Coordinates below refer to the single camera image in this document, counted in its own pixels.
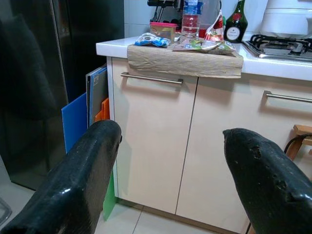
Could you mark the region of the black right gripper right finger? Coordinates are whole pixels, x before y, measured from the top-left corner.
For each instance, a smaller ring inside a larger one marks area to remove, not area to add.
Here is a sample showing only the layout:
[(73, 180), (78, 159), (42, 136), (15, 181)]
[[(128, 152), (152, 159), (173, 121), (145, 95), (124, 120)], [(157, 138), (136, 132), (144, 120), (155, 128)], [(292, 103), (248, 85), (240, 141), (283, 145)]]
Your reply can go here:
[(223, 131), (224, 155), (256, 234), (312, 234), (312, 181), (257, 132)]

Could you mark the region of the blue white snack bag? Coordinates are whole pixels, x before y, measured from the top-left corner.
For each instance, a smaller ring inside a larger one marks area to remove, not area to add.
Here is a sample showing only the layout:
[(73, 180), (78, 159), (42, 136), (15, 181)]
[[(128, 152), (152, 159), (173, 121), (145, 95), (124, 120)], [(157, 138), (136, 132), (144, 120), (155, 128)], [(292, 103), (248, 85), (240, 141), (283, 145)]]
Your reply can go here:
[(144, 33), (138, 37), (134, 45), (136, 46), (155, 46), (167, 48), (171, 44), (171, 40), (167, 38), (158, 37), (152, 33)]

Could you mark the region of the tall dark steel fridge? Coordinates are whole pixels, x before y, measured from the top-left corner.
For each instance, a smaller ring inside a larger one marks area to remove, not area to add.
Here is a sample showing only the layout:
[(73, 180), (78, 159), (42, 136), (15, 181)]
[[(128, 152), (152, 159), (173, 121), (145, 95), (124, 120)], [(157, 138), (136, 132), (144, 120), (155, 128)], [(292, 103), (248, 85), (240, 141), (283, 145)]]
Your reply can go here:
[(61, 110), (124, 37), (124, 0), (0, 0), (0, 156), (35, 190), (65, 154)]

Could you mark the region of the green plastic board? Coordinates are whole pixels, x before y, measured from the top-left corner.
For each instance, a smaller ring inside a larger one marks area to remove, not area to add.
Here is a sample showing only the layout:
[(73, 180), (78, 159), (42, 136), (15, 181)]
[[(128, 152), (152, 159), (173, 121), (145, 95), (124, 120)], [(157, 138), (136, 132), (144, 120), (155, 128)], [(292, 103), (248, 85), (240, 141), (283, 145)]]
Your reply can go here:
[(114, 186), (114, 174), (111, 173), (108, 188), (103, 202), (103, 220), (107, 221), (110, 214), (112, 213), (116, 204), (117, 198), (115, 197), (115, 186)]

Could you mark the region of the blue plastic board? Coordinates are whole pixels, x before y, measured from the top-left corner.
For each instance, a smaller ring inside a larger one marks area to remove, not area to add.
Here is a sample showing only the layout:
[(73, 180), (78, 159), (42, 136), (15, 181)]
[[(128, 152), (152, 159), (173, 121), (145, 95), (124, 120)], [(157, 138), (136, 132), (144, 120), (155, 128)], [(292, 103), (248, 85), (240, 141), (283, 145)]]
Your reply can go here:
[(61, 109), (65, 152), (81, 138), (87, 129), (86, 93)]

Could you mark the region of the wooden wine rack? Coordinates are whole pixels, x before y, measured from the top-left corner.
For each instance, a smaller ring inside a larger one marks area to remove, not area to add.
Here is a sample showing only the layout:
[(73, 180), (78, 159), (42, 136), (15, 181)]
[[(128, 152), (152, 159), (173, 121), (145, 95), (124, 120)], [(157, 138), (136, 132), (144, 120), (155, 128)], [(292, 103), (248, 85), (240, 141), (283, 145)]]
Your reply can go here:
[(294, 125), (293, 130), (295, 137), (291, 139), (285, 149), (284, 153), (292, 160), (296, 158), (300, 148), (303, 145), (312, 147), (312, 127), (306, 125)]

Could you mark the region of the grey board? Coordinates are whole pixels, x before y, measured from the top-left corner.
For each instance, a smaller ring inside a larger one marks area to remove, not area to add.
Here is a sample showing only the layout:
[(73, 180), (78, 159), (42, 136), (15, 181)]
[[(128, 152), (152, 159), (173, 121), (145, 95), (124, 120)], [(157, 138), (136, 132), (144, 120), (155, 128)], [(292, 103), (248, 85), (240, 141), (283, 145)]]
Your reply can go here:
[(108, 97), (107, 64), (86, 74), (87, 126), (90, 127), (101, 111), (101, 103)]

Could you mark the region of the steel gas stove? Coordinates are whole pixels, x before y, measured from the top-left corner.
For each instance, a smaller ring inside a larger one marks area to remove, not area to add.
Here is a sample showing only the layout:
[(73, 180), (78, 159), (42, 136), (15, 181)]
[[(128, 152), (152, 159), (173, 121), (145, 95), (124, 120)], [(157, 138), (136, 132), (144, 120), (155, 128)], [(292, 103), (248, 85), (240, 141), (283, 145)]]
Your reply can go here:
[(242, 41), (242, 44), (258, 58), (312, 62), (312, 39), (291, 39), (258, 34)]

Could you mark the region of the beige cloth mat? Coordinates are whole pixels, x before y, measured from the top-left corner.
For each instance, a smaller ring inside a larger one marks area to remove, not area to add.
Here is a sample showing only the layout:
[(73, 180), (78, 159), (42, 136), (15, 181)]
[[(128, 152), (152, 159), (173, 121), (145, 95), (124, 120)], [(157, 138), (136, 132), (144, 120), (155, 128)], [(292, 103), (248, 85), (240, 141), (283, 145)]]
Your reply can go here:
[(192, 77), (241, 78), (243, 57), (237, 51), (227, 55), (175, 52), (176, 45), (167, 48), (130, 45), (127, 48), (129, 66), (138, 71)]

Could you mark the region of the green flat food packet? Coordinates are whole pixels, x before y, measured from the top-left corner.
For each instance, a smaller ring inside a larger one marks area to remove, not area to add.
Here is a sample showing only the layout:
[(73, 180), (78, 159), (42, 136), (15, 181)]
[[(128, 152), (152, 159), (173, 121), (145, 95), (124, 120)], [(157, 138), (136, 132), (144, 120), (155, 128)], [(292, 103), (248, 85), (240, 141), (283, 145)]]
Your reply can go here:
[(236, 48), (226, 41), (186, 39), (177, 44), (175, 52), (200, 52), (215, 55), (227, 55), (236, 52)]

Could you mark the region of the dark green liquor bottle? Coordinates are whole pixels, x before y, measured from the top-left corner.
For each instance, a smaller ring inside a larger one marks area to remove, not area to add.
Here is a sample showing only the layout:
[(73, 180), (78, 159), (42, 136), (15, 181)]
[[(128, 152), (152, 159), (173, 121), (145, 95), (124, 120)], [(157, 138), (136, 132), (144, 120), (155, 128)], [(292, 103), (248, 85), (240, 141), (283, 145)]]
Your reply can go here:
[(226, 20), (224, 39), (231, 43), (241, 43), (248, 26), (244, 14), (245, 0), (239, 0), (235, 11)]

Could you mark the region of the red white snack bag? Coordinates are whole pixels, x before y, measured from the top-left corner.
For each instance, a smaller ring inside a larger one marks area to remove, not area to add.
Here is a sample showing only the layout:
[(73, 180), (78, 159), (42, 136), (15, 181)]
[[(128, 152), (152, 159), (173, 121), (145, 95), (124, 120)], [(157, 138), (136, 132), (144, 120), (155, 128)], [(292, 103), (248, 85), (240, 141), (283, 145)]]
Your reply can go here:
[(219, 10), (215, 22), (206, 30), (204, 39), (210, 41), (223, 41), (224, 40), (224, 18), (222, 10)]

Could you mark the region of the pink lidded plastic container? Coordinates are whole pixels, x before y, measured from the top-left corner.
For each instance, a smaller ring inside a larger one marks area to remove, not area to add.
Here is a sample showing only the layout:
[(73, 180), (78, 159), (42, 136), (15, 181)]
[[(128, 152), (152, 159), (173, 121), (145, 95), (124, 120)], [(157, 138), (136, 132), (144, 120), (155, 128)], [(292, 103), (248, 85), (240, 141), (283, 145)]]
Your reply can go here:
[(150, 22), (150, 33), (160, 38), (166, 38), (175, 42), (177, 24), (163, 23), (163, 22)]

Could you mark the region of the clear plastic water bottle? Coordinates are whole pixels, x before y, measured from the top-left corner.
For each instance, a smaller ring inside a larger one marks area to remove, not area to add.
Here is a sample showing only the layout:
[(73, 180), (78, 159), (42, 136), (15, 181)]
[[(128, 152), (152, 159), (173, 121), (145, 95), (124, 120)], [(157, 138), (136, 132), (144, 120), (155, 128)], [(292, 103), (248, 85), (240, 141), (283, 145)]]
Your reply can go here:
[(184, 0), (180, 41), (196, 39), (199, 36), (200, 16), (203, 0)]

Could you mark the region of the clear plastic jug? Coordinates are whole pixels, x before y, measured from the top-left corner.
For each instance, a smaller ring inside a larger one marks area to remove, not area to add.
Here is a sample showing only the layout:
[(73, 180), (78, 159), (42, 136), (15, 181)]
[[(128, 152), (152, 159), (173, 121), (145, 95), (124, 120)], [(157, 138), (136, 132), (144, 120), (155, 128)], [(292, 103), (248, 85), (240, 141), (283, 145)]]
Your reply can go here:
[(204, 0), (202, 6), (202, 14), (199, 17), (199, 37), (204, 38), (206, 30), (215, 24), (219, 11), (222, 7), (221, 0)]

